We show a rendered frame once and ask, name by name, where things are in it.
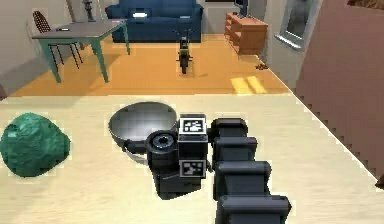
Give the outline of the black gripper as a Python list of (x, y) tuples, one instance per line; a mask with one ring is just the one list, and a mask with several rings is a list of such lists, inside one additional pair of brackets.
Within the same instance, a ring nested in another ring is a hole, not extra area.
[(177, 134), (175, 131), (159, 130), (144, 140), (127, 139), (123, 151), (131, 154), (147, 153), (148, 166), (152, 172), (157, 195), (162, 200), (171, 200), (201, 189), (197, 177), (180, 176)]

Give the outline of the grey metal bowl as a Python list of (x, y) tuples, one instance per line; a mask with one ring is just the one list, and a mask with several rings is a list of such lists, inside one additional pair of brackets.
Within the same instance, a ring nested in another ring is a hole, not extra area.
[[(114, 142), (123, 151), (127, 140), (146, 141), (158, 130), (169, 130), (176, 123), (177, 113), (169, 105), (155, 101), (144, 101), (127, 105), (116, 111), (108, 122), (108, 130)], [(126, 153), (133, 161), (146, 165), (144, 155)]]

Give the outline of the grey dining table green legs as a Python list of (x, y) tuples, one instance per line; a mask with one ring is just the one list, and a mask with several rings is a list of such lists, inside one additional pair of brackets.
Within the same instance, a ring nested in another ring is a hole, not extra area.
[(61, 77), (58, 72), (58, 68), (56, 67), (53, 56), (51, 55), (51, 51), (49, 46), (51, 44), (69, 44), (73, 42), (79, 43), (89, 43), (96, 55), (100, 70), (103, 75), (103, 79), (105, 83), (109, 82), (108, 72), (106, 70), (106, 65), (104, 61), (104, 55), (102, 52), (101, 41), (105, 39), (107, 36), (111, 35), (115, 31), (121, 29), (123, 33), (123, 38), (126, 45), (127, 54), (130, 54), (130, 46), (129, 46), (129, 35), (127, 28), (127, 20), (124, 23), (112, 23), (111, 20), (116, 19), (105, 19), (99, 20), (96, 22), (82, 22), (82, 23), (70, 23), (68, 25), (63, 25), (58, 28), (69, 28), (68, 32), (56, 32), (56, 29), (52, 29), (51, 31), (37, 34), (33, 36), (34, 40), (37, 40), (40, 44), (41, 50), (45, 59), (48, 63), (50, 70), (52, 71), (54, 78), (57, 83), (61, 83)]

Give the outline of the green leafy lump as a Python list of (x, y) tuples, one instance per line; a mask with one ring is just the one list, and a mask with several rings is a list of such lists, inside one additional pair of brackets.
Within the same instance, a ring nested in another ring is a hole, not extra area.
[(37, 177), (70, 154), (70, 138), (48, 118), (24, 113), (13, 119), (0, 137), (0, 154), (19, 177)]

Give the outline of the black green motorbike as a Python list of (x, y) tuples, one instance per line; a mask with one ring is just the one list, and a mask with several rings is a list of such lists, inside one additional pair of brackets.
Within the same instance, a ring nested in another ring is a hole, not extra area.
[(192, 60), (192, 56), (189, 51), (190, 36), (193, 33), (191, 28), (185, 30), (185, 35), (182, 36), (178, 30), (174, 30), (174, 33), (180, 37), (179, 39), (179, 51), (177, 61), (180, 64), (183, 74), (187, 73), (187, 67)]

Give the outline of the blue sofa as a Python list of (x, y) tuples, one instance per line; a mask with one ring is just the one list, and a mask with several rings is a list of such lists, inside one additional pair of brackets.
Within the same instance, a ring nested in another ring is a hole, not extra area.
[[(133, 18), (135, 12), (147, 18)], [(105, 8), (108, 19), (126, 19), (131, 43), (174, 43), (191, 28), (192, 43), (201, 42), (204, 8), (196, 0), (119, 0)]]

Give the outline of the dark grey statue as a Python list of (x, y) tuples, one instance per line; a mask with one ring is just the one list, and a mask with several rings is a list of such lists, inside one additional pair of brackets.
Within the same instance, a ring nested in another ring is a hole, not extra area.
[(82, 3), (84, 4), (88, 22), (95, 22), (96, 20), (92, 13), (92, 0), (82, 0)]

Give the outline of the brown chair black legs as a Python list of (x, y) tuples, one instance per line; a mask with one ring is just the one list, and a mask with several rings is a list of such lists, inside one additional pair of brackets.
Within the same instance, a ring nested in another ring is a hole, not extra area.
[[(33, 20), (34, 20), (35, 26), (36, 26), (37, 30), (40, 33), (45, 33), (45, 32), (51, 31), (51, 27), (50, 27), (47, 19), (45, 18), (45, 16), (40, 11), (34, 11), (32, 13), (32, 16), (33, 16)], [(79, 53), (79, 49), (77, 47), (77, 43), (76, 42), (69, 43), (68, 46), (69, 46), (69, 48), (71, 50), (72, 57), (73, 57), (73, 59), (75, 61), (76, 66), (79, 66), (77, 59), (80, 59), (80, 62), (83, 62), (83, 60), (82, 60), (81, 55)], [(49, 46), (49, 48), (51, 49), (52, 56), (54, 57), (54, 52), (52, 50), (53, 47), (56, 48), (56, 50), (57, 50), (57, 52), (59, 54), (61, 63), (64, 63), (63, 58), (62, 58), (62, 54), (61, 54), (61, 51), (60, 51), (60, 48), (59, 48), (58, 44), (51, 44)]]

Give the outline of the orange wooden shelf unit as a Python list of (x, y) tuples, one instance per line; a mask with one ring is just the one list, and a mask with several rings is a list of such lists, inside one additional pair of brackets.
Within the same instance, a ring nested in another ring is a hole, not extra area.
[(253, 17), (239, 18), (227, 13), (224, 36), (238, 55), (260, 55), (263, 51), (268, 25)]

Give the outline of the grey framed window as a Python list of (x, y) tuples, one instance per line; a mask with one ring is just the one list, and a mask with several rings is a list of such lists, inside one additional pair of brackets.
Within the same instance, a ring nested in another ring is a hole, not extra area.
[(280, 31), (274, 37), (295, 51), (303, 51), (321, 3), (322, 0), (287, 0)]

